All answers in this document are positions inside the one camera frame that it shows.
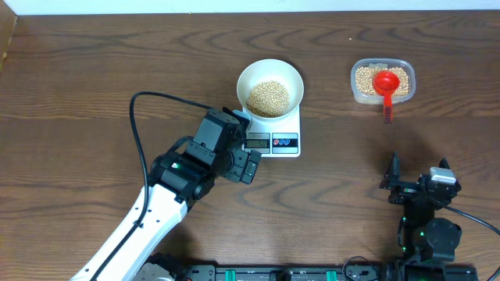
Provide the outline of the red plastic measuring scoop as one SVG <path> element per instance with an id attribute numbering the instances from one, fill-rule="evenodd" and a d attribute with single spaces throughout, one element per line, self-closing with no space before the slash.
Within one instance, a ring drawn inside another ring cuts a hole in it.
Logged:
<path id="1" fill-rule="evenodd" d="M 391 71 L 380 71 L 373 77 L 373 89 L 383 97 L 384 122 L 391 124 L 393 120 L 392 95 L 400 85 L 400 79 Z"/>

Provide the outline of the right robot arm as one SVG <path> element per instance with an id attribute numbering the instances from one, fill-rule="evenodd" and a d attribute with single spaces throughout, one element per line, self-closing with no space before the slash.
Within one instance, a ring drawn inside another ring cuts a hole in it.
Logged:
<path id="1" fill-rule="evenodd" d="M 403 256 L 387 263 L 385 280 L 447 280 L 446 265 L 455 260 L 462 229 L 435 212 L 448 206 L 461 186 L 442 159 L 415 182 L 400 179 L 400 159 L 393 153 L 379 188 L 391 193 L 388 202 L 403 207 L 398 245 Z"/>

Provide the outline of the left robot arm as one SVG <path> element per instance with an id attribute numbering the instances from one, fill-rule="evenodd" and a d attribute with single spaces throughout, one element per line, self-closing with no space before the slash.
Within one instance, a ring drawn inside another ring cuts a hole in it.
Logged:
<path id="1" fill-rule="evenodd" d="M 179 224 L 218 177 L 250 184 L 261 154 L 244 151 L 248 113 L 210 109 L 194 137 L 156 158 L 134 206 L 75 280 L 131 280 L 163 237 Z"/>

